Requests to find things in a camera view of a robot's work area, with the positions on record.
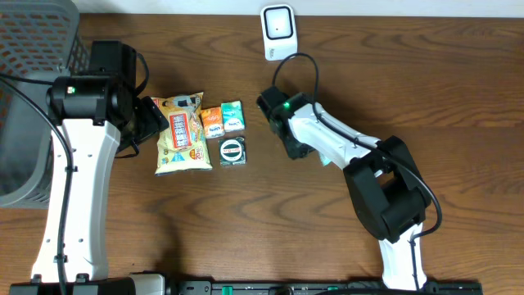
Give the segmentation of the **teal wet wipes pack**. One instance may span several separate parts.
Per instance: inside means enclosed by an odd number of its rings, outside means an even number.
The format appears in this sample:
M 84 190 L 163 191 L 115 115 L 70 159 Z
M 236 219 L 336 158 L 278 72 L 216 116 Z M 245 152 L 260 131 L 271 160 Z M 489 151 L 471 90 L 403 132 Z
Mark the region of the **teal wet wipes pack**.
M 331 161 L 322 153 L 319 153 L 319 159 L 323 166 L 327 166 L 331 163 Z

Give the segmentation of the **yellow snack bag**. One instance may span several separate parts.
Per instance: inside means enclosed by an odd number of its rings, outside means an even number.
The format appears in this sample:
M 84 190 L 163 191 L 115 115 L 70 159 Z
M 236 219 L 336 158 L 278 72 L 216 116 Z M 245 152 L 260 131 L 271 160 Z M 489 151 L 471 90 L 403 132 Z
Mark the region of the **yellow snack bag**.
M 160 132 L 155 175 L 183 170 L 211 170 L 210 155 L 201 123 L 203 92 L 171 98 L 153 98 L 169 127 Z

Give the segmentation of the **green Zam-Buk box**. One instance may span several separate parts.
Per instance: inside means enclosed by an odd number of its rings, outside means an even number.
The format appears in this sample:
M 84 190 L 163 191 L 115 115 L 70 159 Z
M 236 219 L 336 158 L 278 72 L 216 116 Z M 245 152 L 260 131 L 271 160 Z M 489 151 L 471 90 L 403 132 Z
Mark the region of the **green Zam-Buk box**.
M 225 138 L 219 141 L 219 159 L 221 166 L 239 166 L 246 164 L 246 145 L 242 136 Z

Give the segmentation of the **orange tissue pack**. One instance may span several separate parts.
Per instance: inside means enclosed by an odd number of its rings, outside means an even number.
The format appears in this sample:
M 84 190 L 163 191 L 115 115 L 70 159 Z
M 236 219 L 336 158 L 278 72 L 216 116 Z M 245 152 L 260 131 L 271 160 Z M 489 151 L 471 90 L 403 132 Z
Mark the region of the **orange tissue pack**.
M 201 119 L 206 139 L 225 135 L 224 121 L 220 107 L 212 107 L 201 111 Z

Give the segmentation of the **green tissue pack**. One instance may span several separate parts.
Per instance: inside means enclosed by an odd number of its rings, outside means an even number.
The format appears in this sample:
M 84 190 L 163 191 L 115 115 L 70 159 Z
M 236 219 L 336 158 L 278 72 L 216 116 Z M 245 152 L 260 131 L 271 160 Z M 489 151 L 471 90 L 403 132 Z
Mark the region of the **green tissue pack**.
M 240 101 L 225 102 L 221 104 L 224 130 L 226 132 L 244 130 L 246 125 Z

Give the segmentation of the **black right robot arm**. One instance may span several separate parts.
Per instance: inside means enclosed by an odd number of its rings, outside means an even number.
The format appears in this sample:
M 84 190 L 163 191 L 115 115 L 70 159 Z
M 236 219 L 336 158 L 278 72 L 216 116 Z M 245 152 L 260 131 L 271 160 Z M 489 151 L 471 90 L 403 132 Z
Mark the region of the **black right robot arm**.
M 330 115 L 306 93 L 278 89 L 257 103 L 291 159 L 316 151 L 341 169 L 362 226 L 379 242 L 387 288 L 419 291 L 427 282 L 418 240 L 435 195 L 422 179 L 407 145 L 380 140 Z

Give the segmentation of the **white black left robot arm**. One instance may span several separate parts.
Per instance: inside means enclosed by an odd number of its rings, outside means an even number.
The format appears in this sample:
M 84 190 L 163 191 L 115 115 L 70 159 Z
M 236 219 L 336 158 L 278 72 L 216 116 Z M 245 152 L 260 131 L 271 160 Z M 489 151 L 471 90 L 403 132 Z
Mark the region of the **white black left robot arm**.
M 46 228 L 27 283 L 11 294 L 167 294 L 160 273 L 111 278 L 106 209 L 116 154 L 167 127 L 150 98 L 139 98 L 135 70 L 98 66 L 47 83 L 47 110 L 25 93 L 51 129 L 53 168 Z

